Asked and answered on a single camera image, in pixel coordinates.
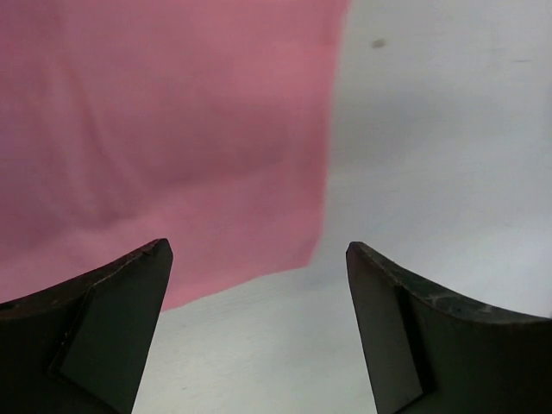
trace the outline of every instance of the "white backdrop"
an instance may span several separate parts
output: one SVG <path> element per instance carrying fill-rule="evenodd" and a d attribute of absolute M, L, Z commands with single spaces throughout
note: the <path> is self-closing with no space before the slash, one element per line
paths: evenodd
<path fill-rule="evenodd" d="M 164 313 L 135 412 L 374 414 L 352 240 L 549 316 L 551 23 L 550 0 L 356 0 L 314 263 Z"/>

